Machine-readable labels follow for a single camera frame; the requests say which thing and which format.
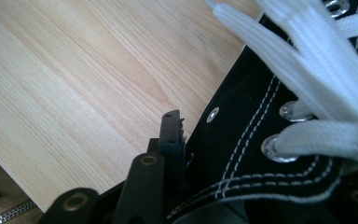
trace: metal eyelet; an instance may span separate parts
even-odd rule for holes
[[[276,161],[276,162],[292,162],[292,161],[296,161],[298,159],[298,157],[290,157],[290,158],[285,158],[280,156],[277,151],[275,150],[275,141],[278,138],[278,134],[274,134],[268,138],[266,138],[266,140],[264,140],[263,144],[261,145],[261,151],[263,152],[263,154],[269,158],[272,161]]]
[[[211,111],[208,118],[206,119],[207,123],[211,123],[214,118],[216,118],[217,113],[219,113],[219,107],[216,107],[214,110]]]
[[[148,166],[148,165],[153,165],[157,162],[157,158],[154,156],[145,156],[141,158],[141,164]]]
[[[88,201],[89,196],[87,196],[87,194],[83,192],[77,192],[65,200],[62,208],[67,212],[73,212],[84,207]]]
[[[351,7],[348,0],[328,0],[324,1],[324,5],[326,6],[327,10],[330,11],[332,18],[343,15]]]
[[[292,122],[302,122],[313,119],[312,114],[300,115],[295,116],[293,114],[293,106],[295,105],[296,101],[290,101],[284,104],[281,109],[279,110],[279,114],[284,118]]]

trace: silver eyelet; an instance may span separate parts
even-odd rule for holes
[[[216,107],[214,110],[211,111],[208,118],[206,119],[207,123],[211,123],[214,118],[216,118],[217,113],[219,113],[219,107]]]
[[[343,15],[351,7],[348,0],[327,0],[324,1],[324,5],[326,6],[327,10],[330,11],[332,18]]]
[[[291,157],[291,158],[285,158],[280,156],[277,151],[275,150],[275,141],[278,138],[278,134],[274,134],[268,138],[266,138],[266,140],[264,140],[263,144],[261,145],[261,151],[263,152],[263,154],[269,158],[272,161],[276,161],[276,162],[292,162],[292,161],[296,161],[298,159],[298,157]]]
[[[292,122],[302,122],[313,119],[312,114],[308,115],[301,115],[295,116],[293,115],[293,106],[295,105],[296,101],[289,101],[284,104],[281,109],[279,110],[279,114],[284,118]]]

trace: wooden table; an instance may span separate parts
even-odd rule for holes
[[[241,48],[202,0],[0,0],[0,165],[43,211],[102,193],[165,112],[192,133]]]

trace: wood grain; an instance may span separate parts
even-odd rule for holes
[[[68,189],[102,193],[165,112],[192,133],[242,45],[201,0],[2,0],[0,164],[43,211]]]

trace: zipper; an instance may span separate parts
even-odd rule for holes
[[[18,205],[14,209],[9,210],[3,213],[2,215],[0,215],[0,223],[5,223],[7,221],[10,221],[14,217],[17,217],[18,215],[21,215],[22,213],[27,212],[35,207],[36,204],[33,201],[31,200],[26,201],[25,203]]]

